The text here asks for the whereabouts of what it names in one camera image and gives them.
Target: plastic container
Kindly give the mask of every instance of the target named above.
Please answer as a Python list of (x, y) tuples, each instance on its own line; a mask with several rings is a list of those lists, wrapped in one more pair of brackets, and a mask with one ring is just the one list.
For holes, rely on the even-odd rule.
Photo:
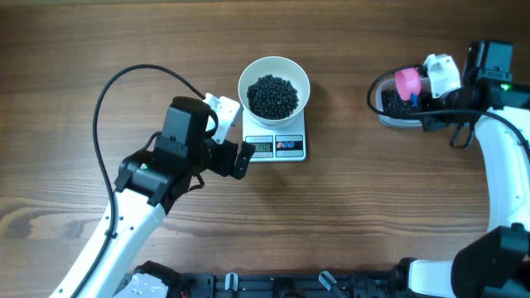
[[(298, 96), (298, 106), (292, 111), (291, 116), (279, 120), (270, 120), (261, 118), (250, 111), (247, 98), (248, 87), (258, 82), (258, 78), (265, 75), (272, 75), (289, 80), (291, 81), (292, 87), (298, 91), (296, 94)], [(275, 128), (288, 125), (295, 119), (298, 113), (303, 111), (309, 100), (310, 91), (311, 87), (306, 72), (294, 61), (276, 56), (255, 60), (241, 74), (238, 84), (239, 99), (251, 116), (251, 119), (258, 124), (265, 124), (267, 127)]]
[[(386, 90), (397, 90), (396, 88), (396, 80), (395, 79), (387, 79), (383, 81), (379, 88), (376, 91), (375, 94), (375, 106), (378, 108), (379, 111), (383, 111), (383, 98), (381, 96), (381, 93)], [(422, 79), (422, 90), (431, 92), (431, 82), (429, 79), (424, 78)], [(394, 119), (390, 118), (388, 116), (379, 115), (379, 123), (386, 127), (421, 127), (422, 123), (420, 120), (402, 120), (402, 119)]]

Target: white bowl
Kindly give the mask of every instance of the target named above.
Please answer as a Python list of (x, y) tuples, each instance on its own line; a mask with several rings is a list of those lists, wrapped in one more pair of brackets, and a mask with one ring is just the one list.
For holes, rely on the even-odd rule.
[[(289, 80), (292, 87), (298, 91), (296, 94), (298, 96), (298, 106), (292, 111), (291, 116), (279, 120), (269, 120), (261, 118), (250, 111), (247, 98), (248, 87), (258, 82), (258, 78), (265, 75)], [(253, 120), (257, 120), (267, 126), (280, 127), (290, 123), (298, 113), (303, 111), (309, 100), (311, 87), (306, 72), (297, 63), (287, 58), (271, 56), (255, 60), (245, 69), (239, 78), (238, 91), (241, 104), (248, 114), (252, 116)]]

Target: green light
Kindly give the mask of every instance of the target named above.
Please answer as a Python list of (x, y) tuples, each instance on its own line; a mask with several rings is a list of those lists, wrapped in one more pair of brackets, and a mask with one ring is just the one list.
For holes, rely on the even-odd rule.
[(512, 86), (510, 86), (509, 84), (501, 84), (500, 88), (504, 91), (508, 91), (510, 90), (510, 88), (512, 88)]

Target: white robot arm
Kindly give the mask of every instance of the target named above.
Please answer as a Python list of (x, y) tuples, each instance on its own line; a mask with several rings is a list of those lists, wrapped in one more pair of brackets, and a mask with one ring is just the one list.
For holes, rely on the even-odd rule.
[[(226, 97), (218, 99), (212, 94), (206, 94), (205, 99), (203, 100), (204, 105), (199, 108), (193, 108), (194, 111), (191, 111), (192, 108), (190, 108), (190, 104), (194, 104), (193, 101), (200, 103), (197, 99), (190, 99), (183, 100), (181, 103), (176, 104), (176, 101), (174, 100), (168, 110), (165, 127), (162, 130), (161, 135), (158, 135), (155, 144), (155, 151), (165, 151), (166, 153), (158, 156), (155, 152), (144, 151), (140, 152), (140, 154), (149, 155), (152, 156), (152, 158), (168, 158), (168, 151), (165, 150), (165, 146), (167, 144), (174, 146), (181, 139), (182, 143), (178, 143), (179, 150), (180, 147), (193, 148), (191, 145), (186, 145), (187, 141), (184, 141), (186, 140), (186, 137), (181, 137), (180, 139), (178, 136), (176, 136), (176, 138), (170, 136), (173, 134), (178, 135), (180, 133), (180, 131), (175, 132), (175, 129), (173, 129), (175, 126), (174, 123), (178, 123), (181, 118), (186, 117), (180, 113), (189, 112), (189, 114), (193, 114), (197, 110), (209, 109), (217, 115), (217, 119), (214, 121), (212, 117), (206, 116), (208, 123), (203, 123), (203, 125), (206, 124), (206, 131), (212, 131), (212, 129), (214, 129), (214, 134), (205, 141), (204, 146), (208, 148), (209, 155), (203, 159), (207, 159), (208, 161), (202, 161), (204, 166), (200, 168), (200, 170), (209, 168), (220, 175), (232, 175), (237, 179), (243, 178), (244, 172), (248, 166), (247, 161), (253, 154), (253, 146), (244, 143), (243, 149), (239, 154), (240, 158), (236, 161), (237, 144), (225, 141), (230, 127), (235, 126), (239, 119), (241, 109), (240, 104)], [(211, 154), (211, 152), (216, 152), (219, 149), (223, 149), (223, 151), (226, 149), (232, 154), (230, 154), (230, 156), (225, 156), (224, 154)], [(163, 189), (163, 187), (159, 187), (159, 185), (171, 185), (172, 183), (166, 181), (167, 183), (164, 184), (164, 182), (159, 182), (155, 179), (155, 185), (152, 187), (154, 191), (151, 192), (151, 195), (148, 195), (147, 193), (149, 193), (149, 191), (147, 190), (149, 190), (151, 186), (145, 184), (152, 183), (153, 181), (142, 181), (143, 177), (160, 175), (165, 169), (163, 169), (160, 164), (157, 165), (155, 163), (152, 165), (149, 161), (135, 162), (136, 160), (141, 159), (141, 157), (135, 157), (133, 155), (128, 157), (128, 161), (127, 159), (124, 161), (124, 163), (128, 163), (128, 165), (122, 164), (119, 176), (116, 180), (118, 188), (114, 191), (118, 203), (117, 210), (115, 211), (118, 221), (117, 227), (114, 231), (113, 240), (110, 242), (105, 254), (100, 259), (99, 265), (95, 268), (91, 277), (86, 281), (83, 289), (77, 295), (78, 297), (112, 297), (119, 282), (122, 280), (123, 275), (131, 266), (137, 252), (145, 243), (149, 235), (151, 235), (151, 233), (162, 223), (162, 220), (166, 217), (166, 214), (169, 211), (168, 208), (165, 208), (164, 204), (151, 204), (150, 199), (156, 195), (157, 191)], [(236, 171), (234, 171), (235, 161), (238, 163), (238, 169), (236, 169)], [(187, 184), (185, 183), (184, 186), (185, 191), (187, 191), (189, 182)], [(51, 297), (61, 298), (71, 297), (73, 295), (77, 286), (83, 280), (86, 272), (92, 266), (98, 255), (99, 249), (102, 247), (106, 239), (111, 212), (112, 210), (109, 205), (105, 210), (98, 227), (94, 231), (94, 234), (75, 261), (74, 266), (72, 266), (65, 279), (55, 289)], [(127, 292), (134, 297), (144, 295), (149, 296), (151, 294), (166, 297), (165, 291), (167, 291), (167, 286), (164, 286), (163, 284), (155, 284), (155, 286), (150, 284), (148, 288), (142, 288), (142, 284), (139, 284), (138, 286), (133, 287), (130, 290), (130, 293), (128, 293), (128, 291), (120, 292), (120, 296), (125, 295)]]

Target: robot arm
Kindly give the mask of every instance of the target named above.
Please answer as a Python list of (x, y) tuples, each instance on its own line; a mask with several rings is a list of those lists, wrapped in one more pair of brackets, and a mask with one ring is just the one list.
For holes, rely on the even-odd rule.
[[(206, 169), (236, 179), (244, 177), (254, 146), (243, 142), (238, 155), (238, 145), (225, 140), (239, 110), (238, 102), (225, 97), (217, 99), (211, 94), (206, 94), (204, 102), (183, 97), (173, 99), (154, 150), (137, 151), (120, 166), (114, 191), (118, 202), (117, 228), (78, 297), (114, 295), (137, 252), (171, 206), (181, 195), (197, 188), (190, 189), (192, 176), (199, 179), (199, 188), (204, 185), (200, 173)], [(51, 297), (72, 296), (105, 241), (110, 213), (109, 205), (74, 266)], [(141, 296), (140, 289), (133, 288), (133, 294)], [(167, 286), (151, 287), (149, 291), (162, 294)]]
[[(472, 44), (463, 74), (464, 87), (447, 89), (438, 99), (433, 96), (428, 99), (429, 104), (422, 104), (426, 111), (452, 108), (485, 111), (506, 119), (518, 132), (488, 116), (422, 119), (426, 131), (451, 123), (470, 124), (484, 154), (490, 213), (489, 233), (460, 251), (455, 260), (415, 260), (408, 264), (407, 287), (415, 293), (439, 297), (528, 295), (516, 273), (528, 255), (530, 237), (527, 232), (530, 231), (530, 90), (511, 84), (511, 53), (511, 45), (502, 42)], [(431, 83), (437, 84), (438, 77), (454, 78), (454, 75), (438, 74)]]

